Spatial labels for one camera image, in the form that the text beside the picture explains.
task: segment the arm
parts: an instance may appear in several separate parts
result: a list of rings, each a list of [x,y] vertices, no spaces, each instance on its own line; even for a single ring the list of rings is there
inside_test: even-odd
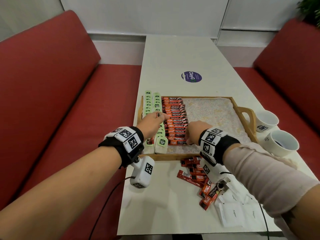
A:
[[[167,118],[148,114],[137,128],[156,134]],[[0,239],[58,239],[100,193],[122,161],[114,147],[99,147],[58,171],[0,211]]]
[[[202,121],[191,122],[187,143],[198,144],[200,134],[211,127]],[[223,164],[284,232],[287,224],[299,239],[320,239],[319,182],[275,160],[259,145],[251,144],[231,145],[223,154]]]

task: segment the red bench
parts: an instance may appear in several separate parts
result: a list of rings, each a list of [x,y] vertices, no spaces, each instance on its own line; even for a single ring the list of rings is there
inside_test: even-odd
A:
[[[287,22],[254,62],[235,70],[279,127],[300,144],[298,153],[320,178],[320,30]]]
[[[141,66],[98,64],[72,11],[0,42],[0,60],[1,210],[97,148],[109,131],[133,125]],[[118,170],[62,239],[88,239],[125,174]],[[122,191],[113,193],[93,239],[116,237]]]

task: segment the white table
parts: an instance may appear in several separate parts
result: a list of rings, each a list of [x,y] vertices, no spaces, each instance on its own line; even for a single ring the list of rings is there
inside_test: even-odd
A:
[[[187,82],[181,74],[197,72],[200,82]],[[162,96],[230,96],[238,106],[255,111],[263,107],[209,38],[148,35],[143,56],[134,125],[145,90]],[[267,135],[258,133],[258,139]],[[304,173],[315,177],[298,153],[289,155]],[[223,227],[214,206],[199,206],[199,189],[179,178],[179,161],[158,161],[150,186],[124,185],[118,235],[248,232],[242,227]],[[131,176],[129,166],[126,177]],[[280,231],[266,215],[269,231]],[[262,224],[256,232],[266,231]]]

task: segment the round sticker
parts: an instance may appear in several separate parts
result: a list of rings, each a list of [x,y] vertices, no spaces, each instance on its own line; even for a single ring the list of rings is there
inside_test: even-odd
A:
[[[183,72],[181,77],[190,83],[197,83],[202,80],[202,76],[197,72]]]

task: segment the paper cup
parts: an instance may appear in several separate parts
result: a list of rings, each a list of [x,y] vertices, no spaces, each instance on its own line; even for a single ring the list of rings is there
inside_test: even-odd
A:
[[[256,118],[257,118],[257,128],[256,131],[263,132],[267,131],[279,123],[278,117],[267,110],[256,112]]]
[[[262,142],[262,147],[275,156],[284,157],[298,150],[299,142],[290,133],[284,130],[275,130],[266,136]]]

